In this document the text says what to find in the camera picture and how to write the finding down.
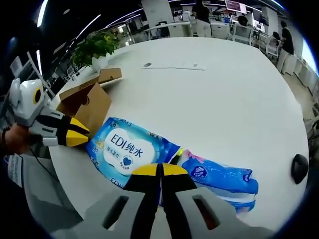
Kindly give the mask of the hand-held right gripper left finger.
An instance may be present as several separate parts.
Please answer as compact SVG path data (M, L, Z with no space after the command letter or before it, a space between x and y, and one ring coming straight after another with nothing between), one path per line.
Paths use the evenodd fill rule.
M82 222L51 234L54 239L148 239L160 198L160 166L134 170L123 189L107 193Z

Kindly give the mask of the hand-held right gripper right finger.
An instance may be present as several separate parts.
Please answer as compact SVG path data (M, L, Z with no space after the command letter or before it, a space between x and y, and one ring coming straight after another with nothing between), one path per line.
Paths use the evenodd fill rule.
M241 221L235 208L207 188L198 188L188 172L161 166L162 206L174 239L269 239L272 231Z

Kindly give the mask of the person's left hand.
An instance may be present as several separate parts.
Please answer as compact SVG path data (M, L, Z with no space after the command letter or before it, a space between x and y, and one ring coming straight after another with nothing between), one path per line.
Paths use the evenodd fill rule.
M14 155L26 153L31 145L42 141L42 136L31 134L27 127L14 123L0 135L1 153Z

